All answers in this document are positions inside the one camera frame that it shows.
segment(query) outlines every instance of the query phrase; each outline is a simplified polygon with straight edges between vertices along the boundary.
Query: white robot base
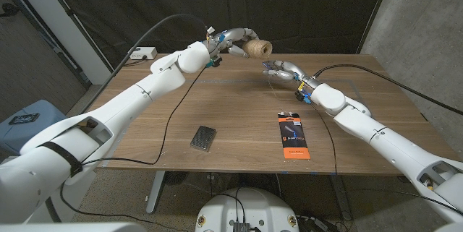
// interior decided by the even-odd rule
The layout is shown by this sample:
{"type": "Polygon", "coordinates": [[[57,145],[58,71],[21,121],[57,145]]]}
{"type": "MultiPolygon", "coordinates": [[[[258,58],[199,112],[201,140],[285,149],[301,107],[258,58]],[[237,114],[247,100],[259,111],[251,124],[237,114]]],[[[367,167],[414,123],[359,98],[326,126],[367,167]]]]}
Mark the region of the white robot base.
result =
{"type": "Polygon", "coordinates": [[[195,231],[299,231],[294,211],[279,197],[262,189],[240,188],[237,199],[243,213],[236,195],[237,189],[230,189],[206,203],[197,216],[195,231]]]}

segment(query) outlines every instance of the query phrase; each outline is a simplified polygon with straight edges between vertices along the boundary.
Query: wooden table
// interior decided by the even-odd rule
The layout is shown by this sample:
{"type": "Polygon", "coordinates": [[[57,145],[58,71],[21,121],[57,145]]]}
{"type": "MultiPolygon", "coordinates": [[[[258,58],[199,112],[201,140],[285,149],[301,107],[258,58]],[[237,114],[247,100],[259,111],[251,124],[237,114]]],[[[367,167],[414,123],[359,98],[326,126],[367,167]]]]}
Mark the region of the wooden table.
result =
{"type": "MultiPolygon", "coordinates": [[[[315,110],[296,100],[294,91],[297,84],[262,75],[264,67],[260,60],[241,59],[228,54],[224,54],[223,58],[218,68],[208,68],[203,72],[172,116],[166,144],[156,165],[114,160],[106,167],[162,171],[334,173],[334,149],[328,132],[315,110]],[[296,112],[301,116],[310,160],[284,158],[277,118],[280,111],[296,112]],[[217,130],[209,152],[190,147],[200,125],[217,130]]],[[[386,74],[375,58],[368,55],[273,54],[271,59],[291,61],[308,74],[332,64],[357,64],[386,74]]],[[[123,68],[101,93],[93,108],[103,105],[150,74],[152,63],[123,68]]],[[[149,162],[156,159],[167,118],[197,76],[184,75],[187,82],[182,87],[159,98],[133,121],[114,157],[149,162]]],[[[458,160],[457,154],[397,86],[353,68],[328,70],[319,80],[364,103],[377,121],[425,150],[458,160]]],[[[342,131],[323,109],[317,108],[333,136],[337,173],[400,174],[367,143],[342,131]]]]}

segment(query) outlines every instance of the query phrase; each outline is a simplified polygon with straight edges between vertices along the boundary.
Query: orange sticker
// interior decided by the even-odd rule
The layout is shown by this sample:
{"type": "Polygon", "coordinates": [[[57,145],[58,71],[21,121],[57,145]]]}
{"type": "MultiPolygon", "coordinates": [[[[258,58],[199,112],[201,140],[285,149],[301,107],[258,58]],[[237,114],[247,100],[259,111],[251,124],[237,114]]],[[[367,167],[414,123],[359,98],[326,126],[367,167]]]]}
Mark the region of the orange sticker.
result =
{"type": "Polygon", "coordinates": [[[310,159],[309,149],[304,147],[286,147],[283,153],[285,159],[310,159]]]}
{"type": "Polygon", "coordinates": [[[295,118],[295,117],[278,118],[278,122],[283,122],[283,121],[301,121],[301,119],[295,118]]]}

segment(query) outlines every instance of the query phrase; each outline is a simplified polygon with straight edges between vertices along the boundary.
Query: black strap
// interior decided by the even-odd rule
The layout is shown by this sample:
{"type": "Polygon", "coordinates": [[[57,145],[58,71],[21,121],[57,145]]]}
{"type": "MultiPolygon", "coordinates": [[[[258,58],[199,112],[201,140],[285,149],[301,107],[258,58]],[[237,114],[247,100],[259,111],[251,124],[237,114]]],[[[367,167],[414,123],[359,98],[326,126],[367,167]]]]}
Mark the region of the black strap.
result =
{"type": "Polygon", "coordinates": [[[65,160],[67,160],[67,162],[71,165],[71,177],[82,171],[82,164],[80,164],[80,161],[78,161],[71,153],[66,151],[63,147],[57,145],[54,142],[46,142],[42,145],[39,145],[38,147],[40,146],[44,146],[50,150],[53,150],[54,152],[62,156],[65,160]]]}

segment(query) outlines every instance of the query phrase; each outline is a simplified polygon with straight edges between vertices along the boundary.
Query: blue container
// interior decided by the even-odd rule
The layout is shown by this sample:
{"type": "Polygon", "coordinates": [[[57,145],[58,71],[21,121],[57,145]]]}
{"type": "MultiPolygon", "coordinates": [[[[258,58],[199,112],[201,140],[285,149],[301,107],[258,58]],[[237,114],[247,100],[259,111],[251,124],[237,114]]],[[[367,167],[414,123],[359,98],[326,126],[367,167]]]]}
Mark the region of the blue container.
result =
{"type": "Polygon", "coordinates": [[[66,116],[55,106],[46,100],[39,100],[27,106],[8,119],[0,123],[0,147],[14,155],[19,155],[20,150],[30,138],[49,127],[50,125],[65,119],[66,116]],[[30,123],[9,124],[15,116],[39,113],[38,118],[30,123]]]}

